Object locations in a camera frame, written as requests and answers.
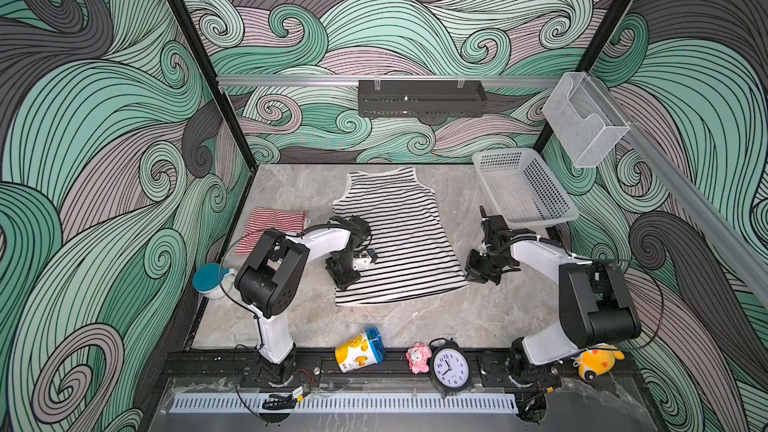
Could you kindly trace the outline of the aluminium back wall rail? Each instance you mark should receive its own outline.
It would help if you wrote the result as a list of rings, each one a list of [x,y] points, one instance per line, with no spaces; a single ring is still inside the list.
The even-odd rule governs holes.
[[[360,81],[449,81],[456,85],[466,81],[480,81],[487,88],[550,88],[560,77],[556,76],[389,76],[389,75],[310,75],[310,74],[223,74],[216,77],[222,87],[352,87]]]

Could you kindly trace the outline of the pink plush toy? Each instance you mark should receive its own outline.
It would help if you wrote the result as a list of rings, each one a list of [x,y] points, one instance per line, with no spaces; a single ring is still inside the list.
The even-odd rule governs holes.
[[[409,369],[413,374],[426,374],[429,372],[429,361],[432,351],[429,345],[416,343],[406,352]]]

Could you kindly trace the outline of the grey plastic laundry basket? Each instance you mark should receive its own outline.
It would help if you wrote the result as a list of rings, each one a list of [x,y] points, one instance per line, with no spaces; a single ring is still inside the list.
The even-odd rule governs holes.
[[[579,218],[577,206],[534,150],[487,150],[472,161],[490,209],[508,225],[538,229]]]

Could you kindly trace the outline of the clear plastic wall bin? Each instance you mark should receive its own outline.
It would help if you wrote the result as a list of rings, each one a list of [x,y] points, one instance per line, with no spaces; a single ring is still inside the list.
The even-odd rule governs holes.
[[[628,133],[628,119],[597,78],[564,73],[543,106],[544,116],[575,168],[596,168]]]

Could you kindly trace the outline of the teal lidded white cup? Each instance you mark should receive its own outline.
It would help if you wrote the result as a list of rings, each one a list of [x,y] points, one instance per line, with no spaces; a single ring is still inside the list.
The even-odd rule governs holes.
[[[198,269],[192,277],[193,288],[209,300],[219,300],[230,293],[237,272],[220,264],[209,263]]]

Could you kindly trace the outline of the black metal wall shelf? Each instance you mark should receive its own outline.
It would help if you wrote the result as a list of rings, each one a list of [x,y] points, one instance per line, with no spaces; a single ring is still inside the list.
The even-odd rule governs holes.
[[[481,81],[465,79],[374,79],[357,87],[361,116],[438,120],[479,117],[488,97]]]

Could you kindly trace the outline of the aluminium right wall rail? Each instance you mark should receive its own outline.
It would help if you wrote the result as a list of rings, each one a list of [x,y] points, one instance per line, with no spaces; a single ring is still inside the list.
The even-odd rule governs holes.
[[[606,99],[629,123],[631,145],[715,245],[727,265],[767,299],[767,134],[733,122],[694,91],[668,105],[632,84],[608,89]]]

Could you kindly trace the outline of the red white striped tank top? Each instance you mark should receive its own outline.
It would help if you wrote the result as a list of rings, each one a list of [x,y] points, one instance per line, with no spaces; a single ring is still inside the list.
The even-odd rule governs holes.
[[[235,253],[248,255],[255,247],[261,236],[270,229],[281,233],[295,235],[308,224],[308,214],[305,210],[278,210],[256,207],[251,212],[241,239],[235,245]]]

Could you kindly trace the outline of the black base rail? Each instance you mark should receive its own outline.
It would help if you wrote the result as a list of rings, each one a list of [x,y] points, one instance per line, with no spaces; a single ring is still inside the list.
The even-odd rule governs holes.
[[[461,349],[468,358],[471,372],[471,385],[515,389],[512,378],[512,352],[505,348],[492,349]],[[219,385],[224,389],[233,384],[238,389],[287,390],[298,385],[309,385],[311,389],[327,390],[341,389],[348,384],[383,384],[394,383],[397,380],[406,383],[429,385],[427,374],[413,374],[406,359],[405,348],[390,348],[386,352],[383,363],[367,366],[353,372],[341,372],[337,365],[332,348],[299,347],[293,356],[289,355],[289,372],[284,380],[279,381],[269,374],[265,359],[260,359],[256,352],[244,346],[235,349],[211,349],[172,352],[168,355],[152,393],[160,394],[166,386]],[[580,380],[577,368],[571,361],[563,361],[550,366],[547,374],[540,374],[535,379],[533,390],[543,388],[545,384],[553,385],[557,380],[565,383],[568,380]],[[629,377],[636,379],[638,370],[631,356],[619,360],[617,365],[594,382],[588,385],[598,386],[598,390],[608,390],[608,384],[614,379]]]

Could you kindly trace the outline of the aluminium wall rail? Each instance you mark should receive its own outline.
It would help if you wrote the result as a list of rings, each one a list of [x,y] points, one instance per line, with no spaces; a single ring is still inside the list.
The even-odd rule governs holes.
[[[360,81],[449,81],[456,85],[466,81],[480,81],[487,88],[550,88],[560,77],[556,76],[389,76],[389,75],[310,75],[310,74],[223,74],[216,77],[222,87],[352,87]]]
[[[668,105],[632,84],[608,89],[606,99],[629,123],[631,145],[715,245],[727,265],[767,299],[767,134],[733,122],[694,91]]]

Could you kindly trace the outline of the black alarm clock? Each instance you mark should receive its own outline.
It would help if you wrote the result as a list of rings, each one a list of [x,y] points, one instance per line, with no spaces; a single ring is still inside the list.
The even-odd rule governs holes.
[[[442,398],[458,395],[471,385],[469,360],[458,343],[448,338],[436,338],[429,343],[431,384]]]

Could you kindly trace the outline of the yellow plush toy red shirt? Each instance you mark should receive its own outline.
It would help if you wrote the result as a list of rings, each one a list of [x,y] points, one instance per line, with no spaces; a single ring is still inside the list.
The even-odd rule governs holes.
[[[573,366],[586,382],[612,370],[617,361],[624,360],[625,354],[613,345],[602,344],[582,352],[573,360]]]

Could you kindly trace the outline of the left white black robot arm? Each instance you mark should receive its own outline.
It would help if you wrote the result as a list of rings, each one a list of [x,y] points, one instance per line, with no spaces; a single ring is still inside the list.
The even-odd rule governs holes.
[[[361,271],[376,262],[373,234],[363,218],[333,216],[294,235],[271,228],[258,240],[234,278],[244,307],[259,333],[261,374],[274,383],[287,382],[295,366],[296,344],[286,310],[294,300],[306,265],[325,261],[334,286],[347,290]]]

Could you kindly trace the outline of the yellow blue snack cup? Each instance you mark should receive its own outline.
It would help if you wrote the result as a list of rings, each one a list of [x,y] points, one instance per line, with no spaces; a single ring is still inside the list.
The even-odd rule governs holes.
[[[341,372],[350,373],[383,363],[386,358],[386,348],[379,330],[376,327],[368,327],[337,346],[334,355]]]

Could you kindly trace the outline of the black white zebra tank top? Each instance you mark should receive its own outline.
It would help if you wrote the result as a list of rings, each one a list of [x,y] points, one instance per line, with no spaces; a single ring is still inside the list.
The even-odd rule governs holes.
[[[436,192],[419,181],[415,169],[349,173],[333,211],[368,223],[376,255],[357,282],[335,294],[336,306],[416,300],[468,285],[441,222]]]

